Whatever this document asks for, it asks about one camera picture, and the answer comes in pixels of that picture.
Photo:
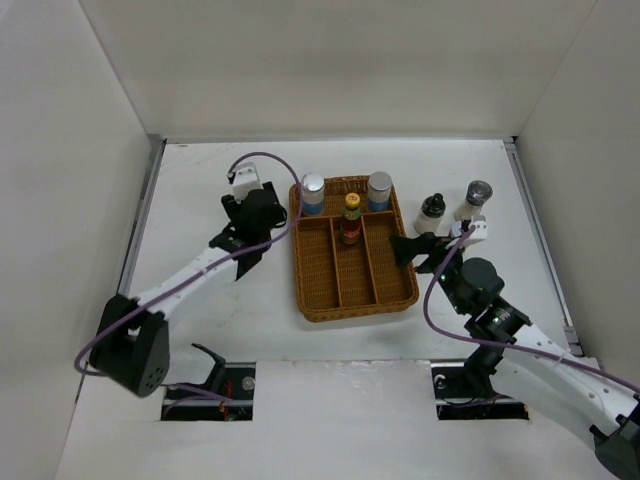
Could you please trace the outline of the black knob white powder bottle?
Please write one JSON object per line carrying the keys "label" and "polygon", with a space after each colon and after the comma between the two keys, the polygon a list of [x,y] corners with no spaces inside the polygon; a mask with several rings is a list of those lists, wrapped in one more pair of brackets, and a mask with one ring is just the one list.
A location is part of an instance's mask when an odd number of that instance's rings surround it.
{"label": "black knob white powder bottle", "polygon": [[436,233],[446,211],[446,203],[441,193],[427,197],[421,204],[414,221],[414,230],[422,235]]}

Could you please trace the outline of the red sauce bottle yellow cap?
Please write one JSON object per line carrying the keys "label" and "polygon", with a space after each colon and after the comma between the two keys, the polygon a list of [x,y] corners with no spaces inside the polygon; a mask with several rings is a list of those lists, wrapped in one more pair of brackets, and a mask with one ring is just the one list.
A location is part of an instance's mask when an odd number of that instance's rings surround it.
{"label": "red sauce bottle yellow cap", "polygon": [[340,235],[343,243],[355,244],[361,234],[360,196],[350,192],[345,196],[343,215],[340,223]]}

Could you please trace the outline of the tall blue label jar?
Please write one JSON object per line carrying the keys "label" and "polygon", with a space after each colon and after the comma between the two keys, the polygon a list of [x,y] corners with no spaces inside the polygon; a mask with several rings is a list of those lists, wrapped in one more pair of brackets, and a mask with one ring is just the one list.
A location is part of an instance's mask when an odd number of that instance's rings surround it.
{"label": "tall blue label jar", "polygon": [[370,212],[385,211],[389,205],[392,180],[388,173],[376,171],[367,181],[367,209]]}

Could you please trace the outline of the dark paste jar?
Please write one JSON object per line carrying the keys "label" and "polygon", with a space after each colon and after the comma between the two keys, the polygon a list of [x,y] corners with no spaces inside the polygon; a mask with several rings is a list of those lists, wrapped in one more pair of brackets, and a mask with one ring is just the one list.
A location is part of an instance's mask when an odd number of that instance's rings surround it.
{"label": "dark paste jar", "polygon": [[452,224],[450,228],[449,236],[452,239],[459,238],[465,233],[465,231],[466,231],[466,227],[464,226],[464,222],[456,221]]}

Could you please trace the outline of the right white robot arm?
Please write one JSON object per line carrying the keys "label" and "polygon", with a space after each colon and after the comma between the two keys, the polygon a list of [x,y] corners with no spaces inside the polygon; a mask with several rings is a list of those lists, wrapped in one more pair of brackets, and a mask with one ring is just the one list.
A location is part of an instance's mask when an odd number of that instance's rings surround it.
{"label": "right white robot arm", "polygon": [[458,339],[477,348],[462,368],[466,388],[532,407],[592,448],[616,478],[638,478],[638,387],[574,357],[504,300],[504,282],[493,264],[464,258],[471,235],[390,238],[397,264],[425,255],[419,272],[431,274],[429,285],[441,287],[454,311],[467,316],[467,333]]}

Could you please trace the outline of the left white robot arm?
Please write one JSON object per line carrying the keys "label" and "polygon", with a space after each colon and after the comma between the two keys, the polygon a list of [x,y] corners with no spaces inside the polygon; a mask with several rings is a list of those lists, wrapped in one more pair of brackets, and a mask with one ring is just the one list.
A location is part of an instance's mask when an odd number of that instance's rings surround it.
{"label": "left white robot arm", "polygon": [[238,200],[221,198],[229,223],[189,264],[132,298],[116,294],[104,307],[88,361],[130,393],[145,398],[175,370],[170,333],[197,305],[255,267],[269,250],[271,232],[287,212],[274,186],[261,183]]}

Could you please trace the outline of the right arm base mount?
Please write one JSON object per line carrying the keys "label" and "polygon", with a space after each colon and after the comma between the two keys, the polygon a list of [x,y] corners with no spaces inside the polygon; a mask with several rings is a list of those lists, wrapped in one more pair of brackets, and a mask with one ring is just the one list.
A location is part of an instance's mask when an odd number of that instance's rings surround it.
{"label": "right arm base mount", "polygon": [[430,363],[436,415],[442,421],[529,420],[526,405],[497,393],[490,382],[500,357],[479,347],[467,359]]}

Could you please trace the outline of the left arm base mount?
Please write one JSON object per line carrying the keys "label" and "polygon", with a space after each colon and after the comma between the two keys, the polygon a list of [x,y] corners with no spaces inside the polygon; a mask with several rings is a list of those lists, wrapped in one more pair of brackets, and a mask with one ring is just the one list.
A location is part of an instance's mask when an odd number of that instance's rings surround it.
{"label": "left arm base mount", "polygon": [[197,343],[165,380],[160,419],[235,422],[253,419],[257,365],[229,362]]}

